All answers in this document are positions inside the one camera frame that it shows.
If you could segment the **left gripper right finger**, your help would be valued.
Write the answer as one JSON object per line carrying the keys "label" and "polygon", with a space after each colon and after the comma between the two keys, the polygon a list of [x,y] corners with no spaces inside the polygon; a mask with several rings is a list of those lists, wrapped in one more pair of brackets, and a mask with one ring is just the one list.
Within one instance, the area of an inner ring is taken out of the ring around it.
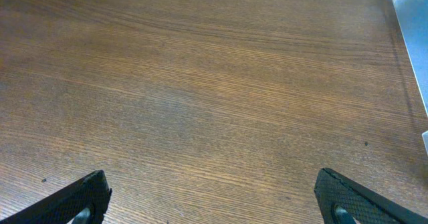
{"label": "left gripper right finger", "polygon": [[424,224],[414,213],[344,175],[323,168],[318,172],[314,194],[325,223]]}

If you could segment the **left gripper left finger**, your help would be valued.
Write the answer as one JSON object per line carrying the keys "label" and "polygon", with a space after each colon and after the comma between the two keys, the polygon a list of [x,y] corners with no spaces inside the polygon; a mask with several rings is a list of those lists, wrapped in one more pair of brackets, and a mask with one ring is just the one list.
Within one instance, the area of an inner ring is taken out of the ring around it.
{"label": "left gripper left finger", "polygon": [[96,170],[2,223],[102,223],[112,195],[103,170]]}

